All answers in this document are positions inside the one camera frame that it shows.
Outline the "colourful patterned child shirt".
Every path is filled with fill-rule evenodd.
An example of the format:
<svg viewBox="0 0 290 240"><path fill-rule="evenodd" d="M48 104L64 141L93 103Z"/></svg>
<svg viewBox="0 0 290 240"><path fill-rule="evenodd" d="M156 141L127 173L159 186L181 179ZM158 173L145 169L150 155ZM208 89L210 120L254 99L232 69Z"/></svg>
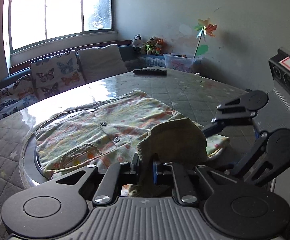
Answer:
<svg viewBox="0 0 290 240"><path fill-rule="evenodd" d="M187 168L203 163L229 139L205 137L202 126L140 90L89 106L35 132L37 153L44 176L56 178L87 164L106 169L130 162L137 155L143 174L129 195L157 196L165 186L151 184L149 162L153 155Z"/></svg>

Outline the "clear plastic storage box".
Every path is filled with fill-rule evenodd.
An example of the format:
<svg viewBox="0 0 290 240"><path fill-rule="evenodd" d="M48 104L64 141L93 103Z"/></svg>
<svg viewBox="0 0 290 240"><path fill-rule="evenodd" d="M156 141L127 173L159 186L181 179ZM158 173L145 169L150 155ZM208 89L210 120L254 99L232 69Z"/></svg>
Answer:
<svg viewBox="0 0 290 240"><path fill-rule="evenodd" d="M182 57L179 54L164 54L165 67L186 73L197 73L203 57Z"/></svg>

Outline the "black remote control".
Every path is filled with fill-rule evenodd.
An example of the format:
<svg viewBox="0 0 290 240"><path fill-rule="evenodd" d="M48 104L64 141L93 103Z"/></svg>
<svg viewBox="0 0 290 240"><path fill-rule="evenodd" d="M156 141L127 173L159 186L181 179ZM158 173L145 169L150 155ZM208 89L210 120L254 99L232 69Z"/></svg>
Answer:
<svg viewBox="0 0 290 240"><path fill-rule="evenodd" d="M135 75L146 75L146 76L167 76L167 71L164 69L135 69L133 70Z"/></svg>

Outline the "colourful paper pinwheel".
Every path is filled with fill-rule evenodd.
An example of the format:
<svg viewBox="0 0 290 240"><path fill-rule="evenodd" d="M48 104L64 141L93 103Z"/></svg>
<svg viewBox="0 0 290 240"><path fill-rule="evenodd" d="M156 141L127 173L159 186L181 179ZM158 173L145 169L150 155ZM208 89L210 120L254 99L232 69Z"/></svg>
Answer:
<svg viewBox="0 0 290 240"><path fill-rule="evenodd" d="M204 55L208 52L209 46L202 41L206 40L206 37L215 37L214 32L217 29L216 24L211 23L211 19L208 17L206 20L198 19L198 23L194 26L194 30L197 31L196 39L198 40L193 58Z"/></svg>

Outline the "orange plush toy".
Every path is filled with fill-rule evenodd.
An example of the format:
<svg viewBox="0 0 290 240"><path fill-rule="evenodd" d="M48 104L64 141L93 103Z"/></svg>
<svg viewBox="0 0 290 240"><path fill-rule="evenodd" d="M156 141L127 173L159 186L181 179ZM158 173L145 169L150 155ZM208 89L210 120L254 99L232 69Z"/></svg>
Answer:
<svg viewBox="0 0 290 240"><path fill-rule="evenodd" d="M163 45L164 45L163 39L158 38L155 44L155 55L162 55Z"/></svg>

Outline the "brown bear plush toy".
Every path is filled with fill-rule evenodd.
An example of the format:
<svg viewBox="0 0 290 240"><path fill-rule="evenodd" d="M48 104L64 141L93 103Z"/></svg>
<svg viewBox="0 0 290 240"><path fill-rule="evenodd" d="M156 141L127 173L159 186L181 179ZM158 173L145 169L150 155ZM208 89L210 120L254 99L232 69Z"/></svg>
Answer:
<svg viewBox="0 0 290 240"><path fill-rule="evenodd" d="M152 36L146 42L146 54L147 55L154 55L155 54L157 41L158 41L158 38L156 36Z"/></svg>

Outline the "blue sofa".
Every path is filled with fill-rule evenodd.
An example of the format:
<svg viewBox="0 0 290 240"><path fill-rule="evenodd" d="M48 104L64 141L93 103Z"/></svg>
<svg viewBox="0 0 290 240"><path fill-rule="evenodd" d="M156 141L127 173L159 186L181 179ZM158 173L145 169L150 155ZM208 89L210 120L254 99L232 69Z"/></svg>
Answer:
<svg viewBox="0 0 290 240"><path fill-rule="evenodd" d="M26 70L0 81L0 120L86 83L151 66L164 67L163 56L142 55L138 47L115 43L31 61Z"/></svg>

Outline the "black white plush toy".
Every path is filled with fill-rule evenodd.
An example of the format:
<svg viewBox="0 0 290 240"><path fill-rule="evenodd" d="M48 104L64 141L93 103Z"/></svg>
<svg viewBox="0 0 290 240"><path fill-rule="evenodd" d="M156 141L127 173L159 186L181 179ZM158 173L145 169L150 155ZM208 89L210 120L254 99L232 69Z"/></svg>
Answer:
<svg viewBox="0 0 290 240"><path fill-rule="evenodd" d="M133 51L135 54L138 54L141 52L141 47L144 45L142 42L142 37L140 34L137 34L134 39L132 40L133 45Z"/></svg>

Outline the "plain beige cushion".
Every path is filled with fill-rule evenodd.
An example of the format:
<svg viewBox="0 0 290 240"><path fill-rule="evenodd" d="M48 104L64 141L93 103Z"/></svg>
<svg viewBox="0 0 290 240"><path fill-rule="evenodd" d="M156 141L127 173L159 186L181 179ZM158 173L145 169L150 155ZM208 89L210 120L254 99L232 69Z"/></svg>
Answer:
<svg viewBox="0 0 290 240"><path fill-rule="evenodd" d="M128 72L116 44L81 49L77 53L87 83Z"/></svg>

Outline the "upright butterfly cushion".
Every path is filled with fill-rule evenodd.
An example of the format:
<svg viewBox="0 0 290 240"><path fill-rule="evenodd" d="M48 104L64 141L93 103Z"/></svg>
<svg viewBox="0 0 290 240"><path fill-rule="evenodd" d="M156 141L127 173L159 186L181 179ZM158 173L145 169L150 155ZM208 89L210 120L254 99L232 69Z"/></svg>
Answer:
<svg viewBox="0 0 290 240"><path fill-rule="evenodd" d="M85 85L74 50L30 63L39 100Z"/></svg>

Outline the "lying butterfly cushion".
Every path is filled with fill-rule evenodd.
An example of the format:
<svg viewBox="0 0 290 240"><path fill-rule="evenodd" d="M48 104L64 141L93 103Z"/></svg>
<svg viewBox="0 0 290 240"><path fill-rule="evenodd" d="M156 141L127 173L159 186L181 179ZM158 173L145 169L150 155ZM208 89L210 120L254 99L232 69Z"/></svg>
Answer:
<svg viewBox="0 0 290 240"><path fill-rule="evenodd" d="M0 89L0 120L38 102L31 74Z"/></svg>

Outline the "window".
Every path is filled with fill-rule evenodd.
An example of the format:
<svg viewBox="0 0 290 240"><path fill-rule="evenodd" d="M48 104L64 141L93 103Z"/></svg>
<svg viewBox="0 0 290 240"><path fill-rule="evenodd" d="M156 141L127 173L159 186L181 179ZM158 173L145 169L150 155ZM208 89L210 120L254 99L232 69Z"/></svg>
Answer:
<svg viewBox="0 0 290 240"><path fill-rule="evenodd" d="M12 52L113 27L112 0L9 0Z"/></svg>

